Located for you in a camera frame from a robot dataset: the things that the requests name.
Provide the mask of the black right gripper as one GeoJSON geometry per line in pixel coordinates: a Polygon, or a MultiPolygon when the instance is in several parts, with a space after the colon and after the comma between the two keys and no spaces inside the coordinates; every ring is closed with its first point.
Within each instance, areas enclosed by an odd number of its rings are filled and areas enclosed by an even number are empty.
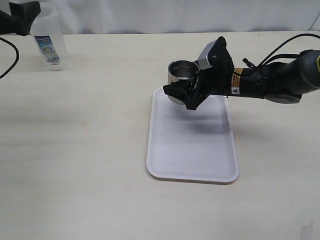
{"type": "Polygon", "coordinates": [[[163,86],[164,93],[176,100],[186,102],[187,110],[196,110],[209,95],[220,95],[223,93],[225,80],[231,76],[234,69],[232,58],[227,50],[227,41],[219,36],[214,47],[209,53],[209,62],[212,68],[200,70],[198,60],[193,61],[194,70],[199,72],[194,92],[191,92],[189,81],[177,81],[163,86]]]}

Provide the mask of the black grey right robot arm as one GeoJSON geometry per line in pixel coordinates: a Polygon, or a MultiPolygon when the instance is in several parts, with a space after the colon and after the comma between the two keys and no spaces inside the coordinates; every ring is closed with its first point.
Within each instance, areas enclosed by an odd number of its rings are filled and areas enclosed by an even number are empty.
{"type": "Polygon", "coordinates": [[[168,67],[168,98],[188,110],[196,110],[209,96],[263,99],[297,104],[304,94],[320,88],[320,51],[298,54],[272,51],[258,65],[247,58],[246,67],[235,67],[223,36],[208,43],[197,60],[179,59],[168,67]]]}

